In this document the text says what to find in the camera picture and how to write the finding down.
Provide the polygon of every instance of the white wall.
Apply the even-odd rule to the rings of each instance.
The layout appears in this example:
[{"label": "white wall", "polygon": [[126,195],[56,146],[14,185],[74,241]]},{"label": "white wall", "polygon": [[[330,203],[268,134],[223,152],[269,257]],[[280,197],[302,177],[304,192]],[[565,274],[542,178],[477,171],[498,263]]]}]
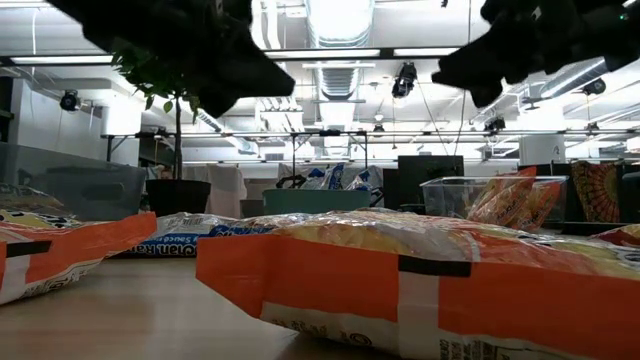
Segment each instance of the white wall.
[{"label": "white wall", "polygon": [[107,142],[100,139],[102,119],[84,112],[68,113],[57,100],[15,80],[9,142],[96,160],[106,160]]}]

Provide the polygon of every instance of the teal container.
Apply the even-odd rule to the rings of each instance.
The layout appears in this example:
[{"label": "teal container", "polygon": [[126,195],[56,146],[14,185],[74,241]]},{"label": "teal container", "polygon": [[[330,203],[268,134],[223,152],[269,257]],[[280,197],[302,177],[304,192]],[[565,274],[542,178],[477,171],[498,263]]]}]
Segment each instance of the teal container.
[{"label": "teal container", "polygon": [[262,193],[265,215],[321,214],[369,207],[371,193],[355,190],[270,189]]}]

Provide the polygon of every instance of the blue label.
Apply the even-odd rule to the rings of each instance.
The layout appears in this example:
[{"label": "blue label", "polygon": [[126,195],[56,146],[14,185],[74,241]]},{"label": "blue label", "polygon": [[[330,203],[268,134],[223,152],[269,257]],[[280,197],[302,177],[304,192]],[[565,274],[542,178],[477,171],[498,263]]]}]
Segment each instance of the blue label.
[{"label": "blue label", "polygon": [[250,228],[218,225],[207,234],[167,234],[149,239],[127,253],[149,256],[195,256],[196,244],[201,237],[265,234],[271,230],[273,227]]}]

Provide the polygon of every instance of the chip bag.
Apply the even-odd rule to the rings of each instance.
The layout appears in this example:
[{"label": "chip bag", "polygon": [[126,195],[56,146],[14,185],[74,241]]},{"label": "chip bag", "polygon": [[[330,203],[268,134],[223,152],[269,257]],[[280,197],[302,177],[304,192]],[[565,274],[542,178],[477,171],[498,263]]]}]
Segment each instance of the chip bag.
[{"label": "chip bag", "polygon": [[49,216],[31,226],[15,218],[20,216],[0,221],[0,304],[78,281],[105,257],[137,245],[156,230],[153,214],[102,224],[69,221],[64,226],[47,223]]},{"label": "chip bag", "polygon": [[558,202],[561,192],[562,184],[559,182],[534,183],[529,199],[507,226],[528,232],[537,231]]},{"label": "chip bag", "polygon": [[0,208],[72,218],[71,211],[56,198],[28,186],[0,183]]},{"label": "chip bag", "polygon": [[536,167],[529,167],[514,174],[505,174],[489,180],[476,197],[467,219],[506,225],[526,201],[536,173]]},{"label": "chip bag", "polygon": [[640,247],[640,224],[613,229],[594,235],[593,238],[608,241],[616,245]]},{"label": "chip bag", "polygon": [[249,315],[410,359],[629,359],[640,250],[407,213],[322,214],[198,243]]}]

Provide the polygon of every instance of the patterned fabric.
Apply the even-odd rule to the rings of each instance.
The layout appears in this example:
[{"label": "patterned fabric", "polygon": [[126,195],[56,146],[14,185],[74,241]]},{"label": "patterned fabric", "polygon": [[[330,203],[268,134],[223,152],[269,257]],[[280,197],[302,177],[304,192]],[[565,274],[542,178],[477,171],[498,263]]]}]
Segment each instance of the patterned fabric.
[{"label": "patterned fabric", "polygon": [[616,165],[580,161],[573,164],[571,172],[585,221],[619,223]]}]

